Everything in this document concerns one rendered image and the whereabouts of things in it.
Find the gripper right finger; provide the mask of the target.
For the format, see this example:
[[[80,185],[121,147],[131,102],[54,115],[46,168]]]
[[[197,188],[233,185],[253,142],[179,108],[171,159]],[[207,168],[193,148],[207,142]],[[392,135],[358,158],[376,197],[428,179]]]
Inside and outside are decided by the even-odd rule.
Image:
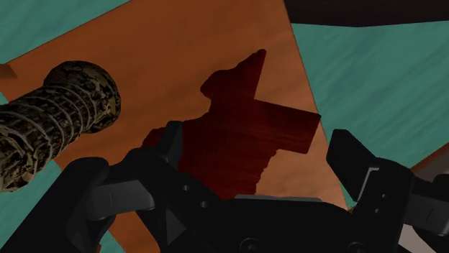
[[[377,157],[346,129],[334,129],[327,164],[356,202],[358,228],[347,253],[411,253],[399,244],[409,225],[435,253],[449,253],[449,174],[432,181]]]

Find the orange wooden table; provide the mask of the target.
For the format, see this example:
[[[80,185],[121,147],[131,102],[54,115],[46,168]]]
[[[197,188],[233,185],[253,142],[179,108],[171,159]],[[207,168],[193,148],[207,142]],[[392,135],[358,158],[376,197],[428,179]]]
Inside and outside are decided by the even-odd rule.
[[[200,91],[216,70],[259,49],[266,59],[255,97],[305,111],[316,104],[283,0],[0,0],[0,63],[15,99],[66,60],[104,68],[122,97],[118,121],[83,135],[57,158],[119,162],[150,130],[205,114]]]

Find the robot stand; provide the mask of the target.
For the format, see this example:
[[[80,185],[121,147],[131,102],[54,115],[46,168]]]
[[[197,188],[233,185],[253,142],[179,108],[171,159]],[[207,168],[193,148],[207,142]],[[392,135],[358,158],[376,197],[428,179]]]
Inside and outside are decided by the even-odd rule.
[[[293,24],[375,27],[449,21],[449,0],[283,0]]]

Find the olive ribbed cylinder with knob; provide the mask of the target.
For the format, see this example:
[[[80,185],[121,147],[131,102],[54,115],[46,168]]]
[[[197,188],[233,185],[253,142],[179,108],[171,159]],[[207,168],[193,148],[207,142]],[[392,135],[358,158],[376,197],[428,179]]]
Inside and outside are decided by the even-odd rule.
[[[94,63],[65,61],[41,87],[0,105],[0,193],[23,188],[82,134],[121,112],[117,84]]]

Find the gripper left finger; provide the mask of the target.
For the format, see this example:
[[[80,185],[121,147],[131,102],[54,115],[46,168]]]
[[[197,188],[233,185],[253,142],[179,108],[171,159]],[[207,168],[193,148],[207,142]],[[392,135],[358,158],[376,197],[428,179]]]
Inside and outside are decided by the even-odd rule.
[[[176,171],[182,124],[170,121],[154,147],[130,150],[110,165],[74,160],[62,171],[0,253],[98,253],[121,213],[137,212],[160,253],[225,253],[214,207],[221,200],[188,173]]]

